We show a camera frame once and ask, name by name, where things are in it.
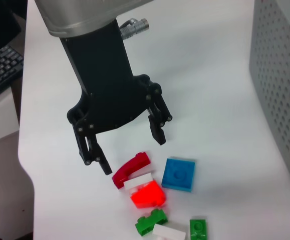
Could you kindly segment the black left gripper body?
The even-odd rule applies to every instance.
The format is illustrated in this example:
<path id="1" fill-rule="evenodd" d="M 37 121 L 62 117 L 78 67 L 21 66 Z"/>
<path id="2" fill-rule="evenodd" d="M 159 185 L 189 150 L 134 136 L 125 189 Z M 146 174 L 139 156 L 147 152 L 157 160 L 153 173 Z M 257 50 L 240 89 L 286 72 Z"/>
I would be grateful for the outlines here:
<path id="1" fill-rule="evenodd" d="M 96 134 L 119 128 L 147 111 L 152 82 L 133 75 L 116 20 L 81 36 L 60 39 L 82 89 L 71 110 L 88 113 Z"/>

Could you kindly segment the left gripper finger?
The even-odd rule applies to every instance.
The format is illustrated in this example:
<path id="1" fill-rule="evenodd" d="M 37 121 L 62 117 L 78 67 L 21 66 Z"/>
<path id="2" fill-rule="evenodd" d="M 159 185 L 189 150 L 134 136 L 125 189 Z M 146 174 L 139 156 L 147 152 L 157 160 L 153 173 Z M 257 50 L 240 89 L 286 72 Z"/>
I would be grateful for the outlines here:
<path id="1" fill-rule="evenodd" d="M 160 145 L 163 145 L 166 143 L 166 138 L 162 128 L 166 122 L 172 121 L 173 117 L 162 97 L 162 88 L 158 83 L 148 84 L 146 102 L 152 136 Z"/>
<path id="2" fill-rule="evenodd" d="M 96 128 L 93 123 L 90 123 L 88 113 L 84 114 L 81 109 L 71 109 L 67 113 L 67 118 L 73 127 L 79 155 L 84 164 L 89 166 L 92 162 L 97 162 L 105 175 L 110 175 L 112 170 L 97 142 Z"/>

